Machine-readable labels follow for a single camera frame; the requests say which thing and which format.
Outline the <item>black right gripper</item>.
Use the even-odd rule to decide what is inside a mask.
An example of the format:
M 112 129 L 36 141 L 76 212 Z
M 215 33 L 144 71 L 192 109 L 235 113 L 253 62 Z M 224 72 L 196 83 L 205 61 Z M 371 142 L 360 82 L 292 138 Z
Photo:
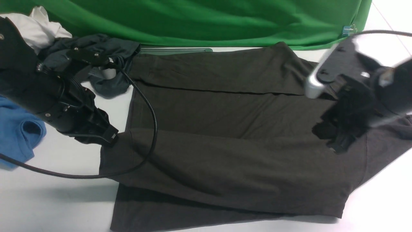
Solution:
M 321 122 L 312 132 L 328 140 L 328 148 L 334 153 L 343 154 L 369 128 L 383 121 L 387 108 L 375 94 L 373 79 L 357 80 L 343 75 L 338 81 L 345 83 L 336 94 L 337 100 L 321 116 Z

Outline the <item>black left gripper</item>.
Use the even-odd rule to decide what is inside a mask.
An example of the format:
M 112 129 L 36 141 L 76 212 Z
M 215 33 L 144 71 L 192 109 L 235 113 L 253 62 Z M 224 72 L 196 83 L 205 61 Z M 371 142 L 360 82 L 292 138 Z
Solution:
M 108 115 L 95 106 L 95 95 L 76 79 L 62 72 L 39 72 L 44 107 L 39 119 L 58 132 L 83 144 L 112 147 L 118 140 L 118 129 Z

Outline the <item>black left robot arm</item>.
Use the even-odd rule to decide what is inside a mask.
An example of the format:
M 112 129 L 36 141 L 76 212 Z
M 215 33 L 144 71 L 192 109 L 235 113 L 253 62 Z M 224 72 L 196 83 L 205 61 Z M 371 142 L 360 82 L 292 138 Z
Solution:
M 8 18 L 1 18 L 0 48 L 3 97 L 81 143 L 115 144 L 118 130 L 95 106 L 95 94 L 76 81 L 94 67 L 115 67 L 109 57 L 76 47 L 67 52 L 65 63 L 49 68 Z

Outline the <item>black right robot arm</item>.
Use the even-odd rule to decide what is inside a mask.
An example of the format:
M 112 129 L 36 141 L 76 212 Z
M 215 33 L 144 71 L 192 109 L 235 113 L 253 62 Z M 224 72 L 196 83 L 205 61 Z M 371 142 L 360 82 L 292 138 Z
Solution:
M 368 61 L 361 63 L 359 71 L 338 72 L 337 79 L 344 82 L 337 101 L 312 128 L 337 154 L 346 152 L 370 129 L 411 112 L 411 60 L 394 68 Z

